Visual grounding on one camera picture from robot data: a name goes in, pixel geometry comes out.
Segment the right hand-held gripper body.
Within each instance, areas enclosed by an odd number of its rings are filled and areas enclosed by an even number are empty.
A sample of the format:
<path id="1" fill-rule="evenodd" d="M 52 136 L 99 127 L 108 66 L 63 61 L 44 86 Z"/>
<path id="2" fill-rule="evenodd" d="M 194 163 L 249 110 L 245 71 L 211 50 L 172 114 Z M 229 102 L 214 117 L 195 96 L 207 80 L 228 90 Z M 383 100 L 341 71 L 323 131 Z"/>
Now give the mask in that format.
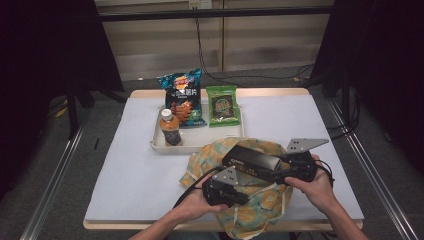
<path id="1" fill-rule="evenodd" d="M 318 170 L 310 150 L 328 143 L 328 139 L 292 138 L 287 146 L 286 155 L 291 160 L 288 169 L 289 177 L 295 177 L 305 182 L 311 182 Z"/>

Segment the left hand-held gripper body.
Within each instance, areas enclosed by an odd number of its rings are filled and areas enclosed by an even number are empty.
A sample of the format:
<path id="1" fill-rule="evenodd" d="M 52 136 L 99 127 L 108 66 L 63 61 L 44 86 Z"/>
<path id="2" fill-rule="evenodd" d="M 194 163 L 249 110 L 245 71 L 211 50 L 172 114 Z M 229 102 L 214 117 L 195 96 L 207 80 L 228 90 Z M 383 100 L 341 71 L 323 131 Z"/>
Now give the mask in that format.
<path id="1" fill-rule="evenodd" d="M 211 206 L 226 204 L 232 207 L 239 202 L 239 192 L 235 189 L 238 184 L 234 167 L 219 167 L 203 184 L 203 196 Z"/>

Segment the lemon print cloth bag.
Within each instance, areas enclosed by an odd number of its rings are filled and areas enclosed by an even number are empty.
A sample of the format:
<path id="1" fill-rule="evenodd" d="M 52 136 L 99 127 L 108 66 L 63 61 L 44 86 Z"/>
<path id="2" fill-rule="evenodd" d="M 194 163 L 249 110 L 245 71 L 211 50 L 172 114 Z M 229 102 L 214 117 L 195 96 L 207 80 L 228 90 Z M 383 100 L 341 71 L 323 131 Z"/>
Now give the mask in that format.
<path id="1" fill-rule="evenodd" d="M 271 141 L 240 137 L 219 139 L 190 156 L 180 183 L 186 188 L 190 187 L 208 170 L 220 166 L 223 157 L 236 144 L 271 155 L 286 153 L 283 146 Z M 237 190 L 247 194 L 249 202 L 245 205 L 235 204 L 215 216 L 230 238 L 248 240 L 260 235 L 279 220 L 289 205 L 293 188 L 284 184 L 270 184 L 244 173 L 238 173 L 237 176 Z"/>

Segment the black rectangular box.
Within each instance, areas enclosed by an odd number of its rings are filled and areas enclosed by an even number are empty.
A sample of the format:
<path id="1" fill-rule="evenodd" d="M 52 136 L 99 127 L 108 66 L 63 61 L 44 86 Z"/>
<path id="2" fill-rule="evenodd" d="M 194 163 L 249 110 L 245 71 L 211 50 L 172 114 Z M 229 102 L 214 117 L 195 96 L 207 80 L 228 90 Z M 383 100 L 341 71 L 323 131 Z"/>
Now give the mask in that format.
<path id="1" fill-rule="evenodd" d="M 273 183 L 271 173 L 280 165 L 276 156 L 235 145 L 222 159 L 222 165 L 234 166 L 236 170 L 255 178 Z"/>

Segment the white plastic tray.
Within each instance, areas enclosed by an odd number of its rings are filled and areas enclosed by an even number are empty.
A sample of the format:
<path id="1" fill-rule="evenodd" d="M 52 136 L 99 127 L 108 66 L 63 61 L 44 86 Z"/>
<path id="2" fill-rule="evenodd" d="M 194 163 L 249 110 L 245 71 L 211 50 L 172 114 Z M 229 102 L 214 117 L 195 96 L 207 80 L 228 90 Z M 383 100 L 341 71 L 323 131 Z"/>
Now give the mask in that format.
<path id="1" fill-rule="evenodd" d="M 240 117 L 240 123 L 238 125 L 233 126 L 210 127 L 206 125 L 181 128 L 180 135 L 183 140 L 181 146 L 167 146 L 164 134 L 160 129 L 160 124 L 156 123 L 152 140 L 150 141 L 151 147 L 160 154 L 190 155 L 200 151 L 204 145 L 208 145 L 216 140 L 227 137 L 243 137 L 243 117 Z"/>

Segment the orange drink bottle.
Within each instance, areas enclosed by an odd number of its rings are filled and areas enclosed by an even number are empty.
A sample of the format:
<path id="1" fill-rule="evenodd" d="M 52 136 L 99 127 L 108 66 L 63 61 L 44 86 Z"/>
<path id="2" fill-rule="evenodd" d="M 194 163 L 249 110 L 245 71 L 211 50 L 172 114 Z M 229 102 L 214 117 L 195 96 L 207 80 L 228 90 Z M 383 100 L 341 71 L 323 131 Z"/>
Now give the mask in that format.
<path id="1" fill-rule="evenodd" d="M 179 120 L 170 109 L 161 111 L 159 124 L 167 146 L 179 146 L 183 143 L 179 130 Z"/>

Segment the green snack packet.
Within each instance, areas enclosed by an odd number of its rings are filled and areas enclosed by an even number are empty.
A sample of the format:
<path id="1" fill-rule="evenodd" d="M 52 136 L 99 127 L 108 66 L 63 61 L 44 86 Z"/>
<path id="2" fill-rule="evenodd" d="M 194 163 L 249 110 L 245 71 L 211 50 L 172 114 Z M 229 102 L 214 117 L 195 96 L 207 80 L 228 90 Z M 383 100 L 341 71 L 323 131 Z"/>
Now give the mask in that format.
<path id="1" fill-rule="evenodd" d="M 236 101 L 236 87 L 209 86 L 209 119 L 211 127 L 234 126 L 240 124 L 240 111 Z"/>

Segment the blue potato chip bag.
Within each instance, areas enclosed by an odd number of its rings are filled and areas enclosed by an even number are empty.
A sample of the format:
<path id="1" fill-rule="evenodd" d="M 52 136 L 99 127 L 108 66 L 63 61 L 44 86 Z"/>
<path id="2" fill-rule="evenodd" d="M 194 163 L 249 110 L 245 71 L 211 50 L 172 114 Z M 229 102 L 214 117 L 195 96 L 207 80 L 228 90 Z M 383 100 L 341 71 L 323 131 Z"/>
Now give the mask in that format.
<path id="1" fill-rule="evenodd" d="M 165 107 L 179 120 L 181 128 L 206 126 L 202 116 L 201 84 L 202 70 L 173 73 L 157 78 L 165 90 Z"/>

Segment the person's left hand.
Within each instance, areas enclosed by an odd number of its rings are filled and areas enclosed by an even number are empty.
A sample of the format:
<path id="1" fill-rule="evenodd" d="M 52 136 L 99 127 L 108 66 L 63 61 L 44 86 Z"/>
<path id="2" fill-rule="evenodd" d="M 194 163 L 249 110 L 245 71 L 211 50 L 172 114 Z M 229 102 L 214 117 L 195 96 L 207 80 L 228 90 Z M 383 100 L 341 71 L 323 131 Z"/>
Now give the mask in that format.
<path id="1" fill-rule="evenodd" d="M 177 218 L 183 222 L 195 220 L 207 213 L 220 213 L 228 209 L 226 204 L 219 204 L 211 206 L 203 197 L 201 190 L 202 184 L 210 178 L 207 175 L 205 178 L 200 180 L 193 191 L 191 191 L 180 204 L 178 204 L 173 212 L 176 213 Z"/>

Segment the person's right hand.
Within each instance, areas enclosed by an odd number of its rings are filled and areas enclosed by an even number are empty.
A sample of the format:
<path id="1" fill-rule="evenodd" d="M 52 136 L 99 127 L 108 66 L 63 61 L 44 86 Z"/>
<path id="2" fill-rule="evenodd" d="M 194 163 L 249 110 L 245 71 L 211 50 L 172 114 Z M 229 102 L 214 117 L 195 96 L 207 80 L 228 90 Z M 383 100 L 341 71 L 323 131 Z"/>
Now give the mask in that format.
<path id="1" fill-rule="evenodd" d="M 295 177 L 286 177 L 285 182 L 303 192 L 308 200 L 322 213 L 326 214 L 331 204 L 335 202 L 335 196 L 327 173 L 322 169 L 320 158 L 312 155 L 318 170 L 311 182 L 305 182 Z"/>

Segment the dark curtain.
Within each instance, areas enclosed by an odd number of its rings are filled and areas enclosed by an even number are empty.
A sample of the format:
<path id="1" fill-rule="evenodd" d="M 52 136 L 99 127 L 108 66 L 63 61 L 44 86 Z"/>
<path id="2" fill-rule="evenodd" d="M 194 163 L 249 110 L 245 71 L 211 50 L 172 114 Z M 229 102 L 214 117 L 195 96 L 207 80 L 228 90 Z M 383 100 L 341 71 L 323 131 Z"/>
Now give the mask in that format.
<path id="1" fill-rule="evenodd" d="M 94 0 L 0 0 L 0 200 L 35 149 L 50 101 L 121 91 Z"/>
<path id="2" fill-rule="evenodd" d="M 424 174 L 424 0 L 334 0 L 311 74 L 333 96 L 347 79 Z"/>

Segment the black horizontal bar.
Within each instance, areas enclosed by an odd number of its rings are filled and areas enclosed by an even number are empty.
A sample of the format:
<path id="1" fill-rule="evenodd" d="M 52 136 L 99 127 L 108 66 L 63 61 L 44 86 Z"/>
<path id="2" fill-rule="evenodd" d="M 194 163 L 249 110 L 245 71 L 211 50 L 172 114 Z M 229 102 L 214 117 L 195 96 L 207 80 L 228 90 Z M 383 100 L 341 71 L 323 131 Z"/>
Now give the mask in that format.
<path id="1" fill-rule="evenodd" d="M 137 21 L 137 20 L 169 20 L 221 17 L 250 17 L 278 15 L 314 15 L 330 14 L 336 10 L 334 6 L 304 6 L 281 8 L 238 8 L 238 9 L 206 9 L 178 10 L 134 13 L 102 13 L 98 18 L 103 22 Z"/>

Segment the black metal stand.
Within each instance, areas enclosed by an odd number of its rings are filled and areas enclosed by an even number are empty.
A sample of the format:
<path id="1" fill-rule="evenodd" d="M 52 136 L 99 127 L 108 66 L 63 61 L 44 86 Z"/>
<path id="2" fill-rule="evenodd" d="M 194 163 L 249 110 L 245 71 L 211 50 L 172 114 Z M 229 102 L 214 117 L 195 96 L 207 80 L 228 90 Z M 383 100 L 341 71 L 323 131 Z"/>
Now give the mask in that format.
<path id="1" fill-rule="evenodd" d="M 69 111 L 70 139 L 76 135 L 80 127 L 76 101 L 79 101 L 83 108 L 92 108 L 95 103 L 95 100 L 91 95 L 92 91 L 100 92 L 104 96 L 115 100 L 118 103 L 125 103 L 127 101 L 126 97 L 120 96 L 112 90 L 107 90 L 98 83 L 86 80 L 69 79 L 66 85 L 66 99 L 67 109 Z"/>

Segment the yellow floor item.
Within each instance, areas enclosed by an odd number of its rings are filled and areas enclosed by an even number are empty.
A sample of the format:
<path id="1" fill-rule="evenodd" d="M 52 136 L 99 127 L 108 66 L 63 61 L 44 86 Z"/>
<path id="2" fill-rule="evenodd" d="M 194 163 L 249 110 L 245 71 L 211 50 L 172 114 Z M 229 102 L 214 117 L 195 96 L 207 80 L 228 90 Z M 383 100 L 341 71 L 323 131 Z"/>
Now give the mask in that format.
<path id="1" fill-rule="evenodd" d="M 60 118 L 62 117 L 65 112 L 67 111 L 68 108 L 68 101 L 65 100 L 64 103 L 62 104 L 61 108 L 56 112 L 55 117 L 56 118 Z"/>

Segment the metal floor rail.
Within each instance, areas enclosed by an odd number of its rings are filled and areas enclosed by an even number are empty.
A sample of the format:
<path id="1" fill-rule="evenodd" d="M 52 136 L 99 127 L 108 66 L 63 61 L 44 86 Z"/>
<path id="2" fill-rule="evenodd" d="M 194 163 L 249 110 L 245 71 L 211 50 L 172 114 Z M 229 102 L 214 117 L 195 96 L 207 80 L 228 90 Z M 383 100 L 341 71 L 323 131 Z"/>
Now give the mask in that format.
<path id="1" fill-rule="evenodd" d="M 42 198 L 21 234 L 20 240 L 37 240 L 68 170 L 69 164 L 71 163 L 74 153 L 79 145 L 85 126 L 86 123 L 83 123 L 80 127 L 78 127 L 74 136 L 67 142 L 66 148 L 61 155 L 58 165 L 42 195 Z"/>
<path id="2" fill-rule="evenodd" d="M 397 231 L 400 233 L 403 240 L 419 240 L 416 231 L 413 229 L 407 215 L 401 209 L 398 202 L 393 197 L 392 193 L 389 191 L 387 185 L 381 178 L 377 169 L 375 168 L 370 156 L 364 149 L 362 143 L 360 142 L 357 135 L 353 130 L 349 130 L 345 125 L 345 120 L 342 118 L 342 110 L 335 100 L 328 101 L 329 107 L 337 120 L 341 125 L 343 136 L 349 142 L 350 147 L 356 155 L 356 158 L 359 160 L 360 165 L 365 171 L 368 179 L 371 182 L 371 185 L 374 188 L 378 198 L 382 202 L 386 212 L 388 213 L 390 219 L 395 225 Z"/>

